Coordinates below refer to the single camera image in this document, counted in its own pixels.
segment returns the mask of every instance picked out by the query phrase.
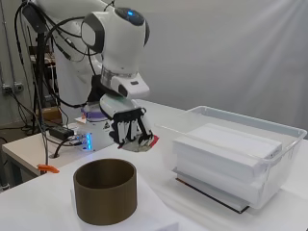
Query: white table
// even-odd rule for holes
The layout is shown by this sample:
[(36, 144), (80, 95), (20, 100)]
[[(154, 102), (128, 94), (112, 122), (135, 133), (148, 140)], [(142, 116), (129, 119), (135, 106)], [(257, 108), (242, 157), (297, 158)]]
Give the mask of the white table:
[[(142, 103), (152, 123), (180, 112), (157, 104)], [(84, 163), (112, 157), (125, 159), (136, 166), (154, 192), (180, 216), (182, 230), (202, 230), (193, 223), (197, 222), (205, 228), (203, 230), (211, 231), (305, 231), (308, 228), (307, 150), (308, 141), (305, 141), (290, 179), (262, 210), (248, 209), (238, 215), (175, 181), (175, 174), (164, 166), (164, 151), (159, 144), (147, 153), (130, 153), (113, 145), (61, 167), (59, 174), (45, 174), (0, 194), (1, 208), (4, 208), (0, 210), (0, 224), (3, 230), (81, 230), (70, 205), (72, 174)]]

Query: white curtain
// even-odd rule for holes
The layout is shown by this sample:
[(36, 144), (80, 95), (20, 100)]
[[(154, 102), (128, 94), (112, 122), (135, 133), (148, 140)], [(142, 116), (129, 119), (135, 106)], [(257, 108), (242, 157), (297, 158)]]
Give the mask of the white curtain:
[(307, 0), (117, 0), (147, 18), (149, 100), (308, 129)]

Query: cardboard tube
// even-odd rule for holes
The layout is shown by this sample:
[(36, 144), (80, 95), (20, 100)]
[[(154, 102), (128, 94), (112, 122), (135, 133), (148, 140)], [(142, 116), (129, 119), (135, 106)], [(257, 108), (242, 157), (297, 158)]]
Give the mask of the cardboard tube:
[(78, 217), (89, 224), (116, 224), (137, 209), (137, 171), (123, 160), (103, 159), (79, 167), (74, 189)]

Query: clear plastic bin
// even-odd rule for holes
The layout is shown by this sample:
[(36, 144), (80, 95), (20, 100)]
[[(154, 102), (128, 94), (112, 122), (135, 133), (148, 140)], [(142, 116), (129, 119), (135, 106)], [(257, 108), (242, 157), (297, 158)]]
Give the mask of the clear plastic bin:
[[(191, 135), (192, 131), (202, 126), (207, 126), (207, 124), (215, 124), (226, 129), (236, 130), (239, 133), (249, 134), (249, 136), (251, 135), (252, 137), (256, 136), (266, 140), (281, 142), (280, 149), (270, 157), (257, 156), (254, 150), (246, 152), (232, 150), (232, 152), (236, 152), (237, 155), (242, 156), (250, 163), (258, 163), (258, 168), (261, 169), (262, 172), (258, 173), (256, 176), (252, 174), (247, 178), (243, 177), (242, 179), (240, 177), (241, 179), (239, 179), (236, 175), (223, 172), (223, 169), (221, 172), (217, 173), (210, 167), (208, 168), (205, 163), (203, 170), (207, 173), (203, 174), (202, 177), (204, 176), (207, 180), (202, 180), (203, 178), (198, 179), (206, 184), (213, 185), (221, 191), (231, 193), (238, 198), (244, 199), (250, 207), (255, 209), (264, 206), (286, 181), (295, 155), (299, 149), (300, 142), (307, 134), (307, 132), (302, 129), (258, 118), (237, 115), (208, 107), (197, 107), (156, 124), (156, 127), (159, 128), (157, 131), (158, 135), (161, 138), (160, 146), (162, 152), (165, 154), (165, 164), (170, 170), (175, 170), (178, 167), (178, 156), (180, 154), (178, 151), (174, 151), (174, 145), (183, 138), (211, 145), (214, 148), (230, 151), (228, 146), (221, 146), (221, 144), (217, 142), (206, 141)], [(238, 187), (234, 187), (234, 189), (230, 191), (225, 188), (227, 184), (237, 185)], [(248, 191), (245, 190), (246, 185), (252, 185), (254, 187), (256, 184), (258, 185), (258, 191), (252, 191), (252, 193), (250, 193), (248, 192), (250, 188)]]

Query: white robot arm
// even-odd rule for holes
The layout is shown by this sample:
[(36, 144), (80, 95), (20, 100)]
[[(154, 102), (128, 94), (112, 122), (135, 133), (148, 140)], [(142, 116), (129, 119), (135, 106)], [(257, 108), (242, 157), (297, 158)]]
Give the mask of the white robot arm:
[(83, 58), (76, 49), (91, 50), (90, 60), (83, 59), (74, 64), (83, 81), (92, 76), (91, 66), (96, 74), (93, 79), (99, 79), (92, 80), (92, 91), (84, 111), (87, 115), (92, 111), (95, 113), (97, 107), (92, 105), (98, 104), (113, 122), (114, 131), (110, 136), (121, 147), (134, 146), (135, 151), (150, 148), (157, 138), (146, 121), (146, 110), (134, 101), (149, 94), (149, 87), (139, 74), (139, 58), (149, 38), (149, 27), (143, 16), (131, 9), (114, 8), (100, 0), (36, 0), (34, 3), (56, 22), (73, 16), (85, 17), (83, 21), (63, 26), (81, 38), (59, 31), (53, 34), (72, 61)]

